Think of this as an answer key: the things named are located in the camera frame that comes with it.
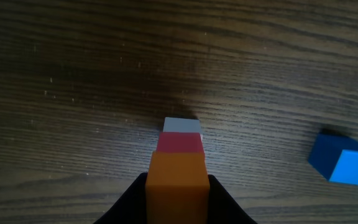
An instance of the wooden surface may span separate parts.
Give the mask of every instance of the wooden surface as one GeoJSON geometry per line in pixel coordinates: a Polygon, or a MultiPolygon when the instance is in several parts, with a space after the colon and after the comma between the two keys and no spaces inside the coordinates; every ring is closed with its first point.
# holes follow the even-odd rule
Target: wooden surface
{"type": "Polygon", "coordinates": [[[358,223],[308,163],[358,140],[358,1],[0,1],[0,223],[92,223],[147,171],[166,116],[259,223],[358,223]]]}

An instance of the blue cube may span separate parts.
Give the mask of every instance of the blue cube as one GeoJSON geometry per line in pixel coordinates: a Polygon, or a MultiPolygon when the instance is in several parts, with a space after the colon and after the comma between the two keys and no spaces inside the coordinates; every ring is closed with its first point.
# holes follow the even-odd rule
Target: blue cube
{"type": "Polygon", "coordinates": [[[309,163],[330,182],[358,185],[358,141],[318,134],[309,163]]]}

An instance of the toy block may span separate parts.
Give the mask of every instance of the toy block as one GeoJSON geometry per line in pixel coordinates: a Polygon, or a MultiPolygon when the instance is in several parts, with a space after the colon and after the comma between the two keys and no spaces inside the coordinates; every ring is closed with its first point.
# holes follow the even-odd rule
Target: toy block
{"type": "Polygon", "coordinates": [[[209,180],[204,155],[153,152],[145,191],[148,224],[206,223],[209,180]]]}
{"type": "Polygon", "coordinates": [[[319,134],[309,163],[330,182],[358,185],[358,141],[319,134]]]}
{"type": "Polygon", "coordinates": [[[157,152],[197,152],[204,154],[199,133],[160,133],[157,152]]]}
{"type": "Polygon", "coordinates": [[[203,131],[197,119],[165,118],[163,132],[199,133],[203,140],[203,131]]]}

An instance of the red block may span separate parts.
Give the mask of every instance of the red block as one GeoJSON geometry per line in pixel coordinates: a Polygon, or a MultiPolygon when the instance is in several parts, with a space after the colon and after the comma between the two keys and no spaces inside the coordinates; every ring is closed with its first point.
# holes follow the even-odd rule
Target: red block
{"type": "Polygon", "coordinates": [[[199,133],[160,133],[157,152],[197,152],[204,154],[199,133]]]}

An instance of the wooden table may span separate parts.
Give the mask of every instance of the wooden table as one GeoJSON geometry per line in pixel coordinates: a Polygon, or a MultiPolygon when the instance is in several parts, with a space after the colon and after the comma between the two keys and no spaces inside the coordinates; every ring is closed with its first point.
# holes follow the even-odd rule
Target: wooden table
{"type": "Polygon", "coordinates": [[[258,223],[358,223],[307,162],[358,140],[358,1],[0,1],[0,223],[92,223],[166,116],[258,223]]]}

